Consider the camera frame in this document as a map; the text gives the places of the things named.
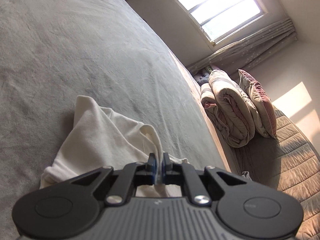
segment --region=gray curtain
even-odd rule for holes
[[[286,18],[217,50],[187,69],[194,75],[209,64],[214,64],[231,78],[236,78],[239,77],[238,69],[249,70],[297,40],[296,35],[291,19]]]

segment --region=folded comforter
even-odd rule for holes
[[[209,83],[201,86],[201,103],[230,146],[244,146],[253,138],[251,113],[235,82],[223,70],[213,70]]]

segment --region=silver screw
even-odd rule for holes
[[[195,196],[193,199],[198,204],[207,204],[210,201],[210,198],[204,195]]]
[[[112,196],[107,197],[106,200],[110,204],[120,204],[122,202],[122,197],[116,196],[116,195],[112,195]]]

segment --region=pillow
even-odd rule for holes
[[[240,88],[247,92],[249,98],[259,112],[264,128],[267,130],[271,137],[275,138],[277,130],[277,120],[270,98],[263,90],[261,84],[256,81],[254,77],[249,73],[242,69],[239,69],[239,76]]]
[[[247,93],[244,92],[236,82],[234,82],[234,81],[232,81],[232,82],[235,85],[235,87],[239,90],[240,95],[242,96],[243,100],[245,101],[247,107],[249,108],[249,111],[250,111],[251,116],[253,118],[254,125],[256,127],[256,131],[259,134],[261,134],[263,137],[268,138],[269,134],[262,124],[261,117],[259,115],[259,112],[258,112],[256,106],[252,103],[252,101],[249,98],[249,96],[247,95]]]

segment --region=white garment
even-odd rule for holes
[[[146,162],[150,153],[156,156],[159,174],[163,150],[151,125],[132,120],[111,108],[100,107],[91,97],[78,96],[73,130],[62,144],[52,166],[44,170],[40,188],[105,165],[119,170],[128,163]],[[170,159],[177,163],[188,162],[173,156]],[[166,197],[179,194],[178,187],[157,185],[140,186],[136,195]]]

